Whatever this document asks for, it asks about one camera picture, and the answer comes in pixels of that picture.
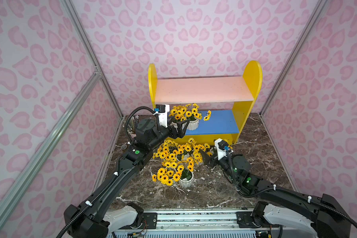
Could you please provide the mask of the shelf sunflower pot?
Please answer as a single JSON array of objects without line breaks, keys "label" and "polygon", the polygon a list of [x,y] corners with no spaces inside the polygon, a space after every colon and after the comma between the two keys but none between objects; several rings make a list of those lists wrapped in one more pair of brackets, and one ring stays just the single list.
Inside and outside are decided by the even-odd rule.
[{"label": "shelf sunflower pot", "polygon": [[182,176],[181,171],[171,170],[169,168],[160,168],[156,174],[151,176],[153,182],[160,182],[166,186],[173,186],[179,182]]},{"label": "shelf sunflower pot", "polygon": [[172,117],[172,122],[180,122],[187,119],[186,117],[187,107],[185,106],[173,106],[170,110],[170,117]]},{"label": "shelf sunflower pot", "polygon": [[192,152],[193,152],[193,147],[189,143],[186,143],[184,145],[178,145],[173,150],[173,153],[175,153],[176,160],[178,162],[187,160],[192,155]]},{"label": "shelf sunflower pot", "polygon": [[200,121],[207,122],[210,120],[212,112],[208,110],[207,112],[200,112],[199,105],[196,103],[187,104],[185,110],[185,118],[189,119],[188,130],[194,131],[199,127]]},{"label": "shelf sunflower pot", "polygon": [[153,159],[161,159],[163,162],[176,162],[179,151],[178,143],[172,140],[165,140],[153,153]]},{"label": "shelf sunflower pot", "polygon": [[188,145],[190,146],[190,155],[192,155],[192,158],[194,159],[194,162],[196,164],[203,164],[205,155],[211,156],[212,155],[212,150],[211,146],[208,143],[205,144],[198,144],[194,138],[190,138],[188,140]]},{"label": "shelf sunflower pot", "polygon": [[188,157],[186,160],[181,161],[177,167],[180,178],[179,183],[183,188],[189,188],[193,182],[193,172],[194,172],[194,159]]},{"label": "shelf sunflower pot", "polygon": [[228,142],[221,138],[214,141],[214,146],[210,150],[216,154],[218,160],[228,157],[233,152]]}]

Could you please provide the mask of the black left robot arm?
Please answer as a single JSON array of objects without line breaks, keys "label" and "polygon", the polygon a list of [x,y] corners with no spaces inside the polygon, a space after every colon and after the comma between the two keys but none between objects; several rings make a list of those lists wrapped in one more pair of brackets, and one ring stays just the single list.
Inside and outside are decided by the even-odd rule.
[{"label": "black left robot arm", "polygon": [[65,226],[58,233],[59,238],[64,234],[69,234],[73,238],[105,238],[119,228],[138,226],[141,223],[143,210],[137,205],[128,205],[109,218],[110,205],[150,161],[153,151],[167,138],[183,138],[189,125],[189,120],[186,119],[172,126],[172,119],[168,115],[169,106],[158,104],[155,109],[146,106],[134,109],[125,122],[125,128],[128,127],[132,116],[142,110],[150,112],[155,119],[142,120],[135,130],[134,138],[126,133],[130,146],[118,158],[117,168],[112,176],[79,205],[70,205],[65,210]]}]

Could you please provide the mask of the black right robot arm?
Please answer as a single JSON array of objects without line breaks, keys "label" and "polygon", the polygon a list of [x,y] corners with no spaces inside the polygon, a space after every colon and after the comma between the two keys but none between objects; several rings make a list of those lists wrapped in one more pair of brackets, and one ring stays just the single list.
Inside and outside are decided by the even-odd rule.
[{"label": "black right robot arm", "polygon": [[271,183],[250,172],[251,164],[242,154],[227,153],[219,159],[201,151],[205,165],[221,166],[224,176],[232,183],[238,194],[245,198],[260,198],[253,218],[268,223],[269,202],[281,205],[310,221],[310,230],[319,238],[348,238],[351,228],[357,229],[354,221],[337,199],[329,194],[321,197],[299,193]]}]

